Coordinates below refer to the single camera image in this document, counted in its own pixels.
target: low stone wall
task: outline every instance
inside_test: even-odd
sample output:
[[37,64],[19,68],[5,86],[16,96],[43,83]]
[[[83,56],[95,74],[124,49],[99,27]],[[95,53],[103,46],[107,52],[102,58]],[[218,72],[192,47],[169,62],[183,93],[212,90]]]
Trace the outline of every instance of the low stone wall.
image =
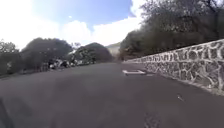
[[145,56],[124,63],[206,89],[224,91],[224,40]]

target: road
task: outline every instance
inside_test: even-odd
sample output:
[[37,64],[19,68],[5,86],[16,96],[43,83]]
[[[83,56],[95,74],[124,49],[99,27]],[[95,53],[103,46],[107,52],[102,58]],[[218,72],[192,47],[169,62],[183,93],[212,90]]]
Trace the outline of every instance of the road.
[[107,63],[2,79],[0,97],[14,128],[224,127],[223,97],[124,69],[134,68]]

